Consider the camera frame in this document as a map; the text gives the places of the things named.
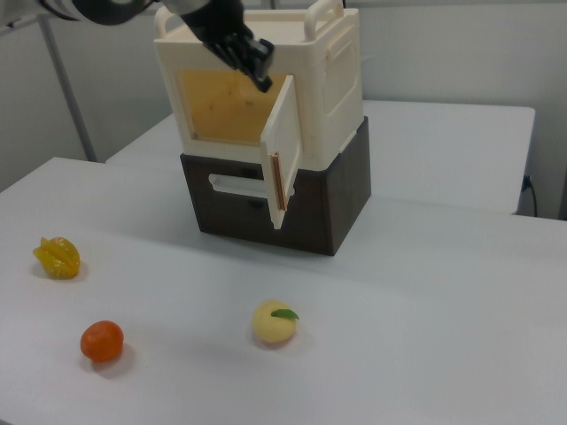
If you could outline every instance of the white table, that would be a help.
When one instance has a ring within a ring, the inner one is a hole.
[[[534,110],[510,106],[365,101],[372,192],[499,213],[517,210]],[[169,116],[106,163],[182,172]]]
[[[567,418],[567,227],[373,196],[334,258],[203,235],[178,173],[53,159],[0,195],[13,425],[510,424]],[[40,236],[81,251],[46,279]],[[251,337],[293,306],[278,350]],[[82,331],[125,333],[93,367]]]

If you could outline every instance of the box door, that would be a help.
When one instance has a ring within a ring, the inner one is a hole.
[[[284,221],[301,156],[301,132],[293,76],[285,78],[260,137],[260,162],[274,228]]]

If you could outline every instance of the plastic fruit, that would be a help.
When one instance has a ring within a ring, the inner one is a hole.
[[[275,312],[286,317],[274,317]],[[264,301],[254,311],[252,328],[256,336],[265,343],[281,343],[291,338],[295,333],[295,320],[298,319],[288,305],[269,299]]]
[[[82,353],[96,363],[117,358],[123,345],[122,329],[113,321],[98,321],[81,337]]]
[[[79,273],[81,257],[72,243],[64,237],[45,239],[34,249],[34,255],[42,262],[45,273],[56,279],[71,279]]]

